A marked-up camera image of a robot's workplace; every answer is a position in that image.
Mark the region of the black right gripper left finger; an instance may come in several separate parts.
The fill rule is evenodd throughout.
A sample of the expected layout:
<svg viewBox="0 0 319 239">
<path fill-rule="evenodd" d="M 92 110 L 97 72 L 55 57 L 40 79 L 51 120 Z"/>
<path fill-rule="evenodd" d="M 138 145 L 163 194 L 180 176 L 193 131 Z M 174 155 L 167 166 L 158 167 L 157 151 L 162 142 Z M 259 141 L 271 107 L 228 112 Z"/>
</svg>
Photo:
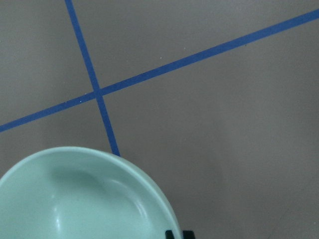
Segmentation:
<svg viewBox="0 0 319 239">
<path fill-rule="evenodd" d="M 165 231 L 165 238 L 166 239 L 174 239 L 174 234 L 173 234 L 172 230 Z"/>
</svg>

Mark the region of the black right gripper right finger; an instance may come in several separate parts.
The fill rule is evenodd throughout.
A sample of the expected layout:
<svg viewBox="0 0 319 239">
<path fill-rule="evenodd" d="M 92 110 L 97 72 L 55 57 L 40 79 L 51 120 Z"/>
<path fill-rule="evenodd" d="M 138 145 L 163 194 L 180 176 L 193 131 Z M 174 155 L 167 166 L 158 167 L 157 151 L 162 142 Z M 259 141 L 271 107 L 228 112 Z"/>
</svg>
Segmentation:
<svg viewBox="0 0 319 239">
<path fill-rule="evenodd" d="M 195 239 L 194 231 L 184 230 L 182 231 L 183 239 Z"/>
</svg>

